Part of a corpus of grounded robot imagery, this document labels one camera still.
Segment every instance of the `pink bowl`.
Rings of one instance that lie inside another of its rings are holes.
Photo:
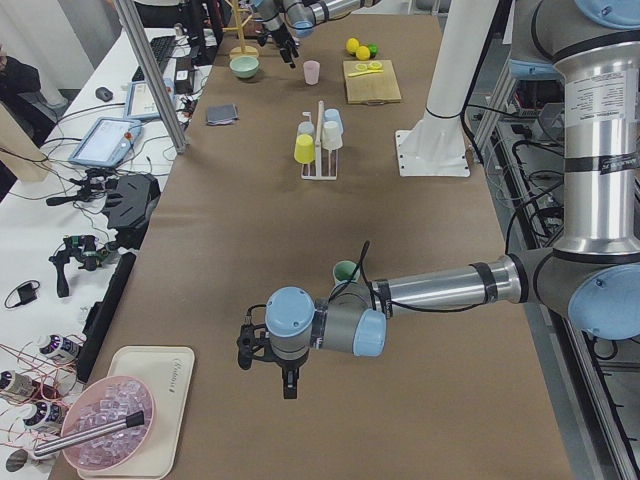
[[[130,390],[136,388],[134,384],[138,385],[137,392]],[[67,462],[78,470],[107,472],[131,458],[151,431],[155,404],[143,382],[121,375],[103,378],[88,387],[67,412],[63,437],[139,410],[144,411],[144,425],[66,448],[62,453]]]

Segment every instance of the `lime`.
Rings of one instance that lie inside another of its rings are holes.
[[[367,45],[367,48],[371,52],[371,58],[375,58],[375,56],[378,54],[378,46],[375,43],[370,43],[369,45]]]

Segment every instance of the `yellow cup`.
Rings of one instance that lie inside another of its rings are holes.
[[[307,164],[315,160],[315,148],[313,145],[313,137],[307,133],[298,135],[296,138],[296,148],[293,152],[293,158],[296,162]]]

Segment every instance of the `tablet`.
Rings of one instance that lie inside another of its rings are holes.
[[[99,118],[71,154],[70,163],[95,167],[115,167],[142,131],[139,120]]]

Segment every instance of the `pink cup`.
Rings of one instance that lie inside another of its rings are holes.
[[[307,60],[302,64],[304,70],[304,81],[307,85],[315,85],[320,77],[320,63],[315,60]]]

